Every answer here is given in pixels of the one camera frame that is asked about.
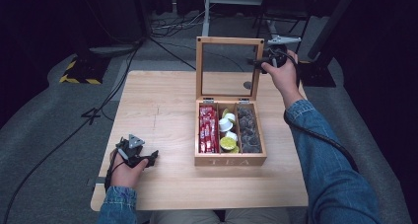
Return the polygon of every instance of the red snack bag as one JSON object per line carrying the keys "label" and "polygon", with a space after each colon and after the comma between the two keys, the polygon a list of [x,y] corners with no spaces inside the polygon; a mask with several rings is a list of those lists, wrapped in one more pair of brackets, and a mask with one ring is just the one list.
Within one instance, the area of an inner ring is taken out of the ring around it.
{"label": "red snack bag", "polygon": [[206,152],[206,142],[205,142],[205,127],[200,126],[200,134],[199,134],[199,145],[200,145],[200,152]]}
{"label": "red snack bag", "polygon": [[210,124],[205,123],[205,142],[206,142],[206,153],[212,152],[212,143],[210,139]]}
{"label": "red snack bag", "polygon": [[216,118],[215,116],[212,116],[210,118],[210,138],[211,138],[211,142],[212,142],[212,152],[213,153],[217,153],[218,149],[217,149],[217,130],[216,130]]}

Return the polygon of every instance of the person's left hand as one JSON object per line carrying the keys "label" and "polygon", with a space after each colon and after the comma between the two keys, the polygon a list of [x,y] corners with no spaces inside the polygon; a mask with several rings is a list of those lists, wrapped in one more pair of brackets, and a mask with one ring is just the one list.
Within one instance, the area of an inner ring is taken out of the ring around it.
{"label": "person's left hand", "polygon": [[110,186],[111,187],[131,187],[136,188],[138,184],[139,176],[148,164],[148,159],[142,160],[136,167],[130,168],[126,164],[122,164],[116,168],[117,165],[123,163],[123,159],[119,153],[116,154],[116,158],[113,163],[113,173],[111,175]]}

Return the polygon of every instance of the denim jacket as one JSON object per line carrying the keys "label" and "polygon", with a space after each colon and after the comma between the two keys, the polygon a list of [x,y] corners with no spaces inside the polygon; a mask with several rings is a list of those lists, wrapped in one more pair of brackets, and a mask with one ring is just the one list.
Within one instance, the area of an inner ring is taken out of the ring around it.
{"label": "denim jacket", "polygon": [[[307,100],[293,103],[292,123],[338,141],[323,116]],[[291,126],[309,196],[311,223],[381,223],[376,195],[344,155],[329,144]],[[110,187],[98,223],[136,223],[136,191]]]}

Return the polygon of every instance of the white cup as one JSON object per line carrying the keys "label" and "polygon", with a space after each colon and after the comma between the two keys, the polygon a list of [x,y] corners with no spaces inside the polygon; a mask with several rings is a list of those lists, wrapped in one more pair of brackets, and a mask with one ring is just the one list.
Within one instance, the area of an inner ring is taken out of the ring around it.
{"label": "white cup", "polygon": [[238,141],[237,134],[236,134],[236,133],[234,133],[234,132],[228,131],[228,132],[225,134],[225,136],[226,136],[226,137],[230,137],[230,138],[232,138],[232,139],[234,139],[234,140]]}
{"label": "white cup", "polygon": [[226,113],[224,118],[229,119],[231,122],[235,122],[235,115],[233,113]]}
{"label": "white cup", "polygon": [[226,132],[230,130],[233,127],[233,124],[231,121],[227,118],[221,118],[219,119],[219,131]]}

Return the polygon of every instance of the hand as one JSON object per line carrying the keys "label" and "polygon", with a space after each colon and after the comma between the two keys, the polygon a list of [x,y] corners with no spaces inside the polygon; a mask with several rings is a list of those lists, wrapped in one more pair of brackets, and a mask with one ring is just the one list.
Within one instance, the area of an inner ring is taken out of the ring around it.
{"label": "hand", "polygon": [[[298,62],[298,55],[295,52],[288,50],[288,54]],[[286,63],[280,68],[275,68],[268,63],[262,63],[261,67],[271,75],[274,86],[282,94],[286,109],[295,101],[304,98],[296,85],[296,69],[290,59],[287,59]]]}
{"label": "hand", "polygon": [[[113,152],[116,152],[117,154],[113,163],[113,173],[111,175],[110,186],[136,188],[139,176],[148,164],[148,159],[144,159],[136,165],[136,167],[130,168],[123,163],[123,159],[117,151]],[[113,152],[110,153],[110,159],[113,157]]]}

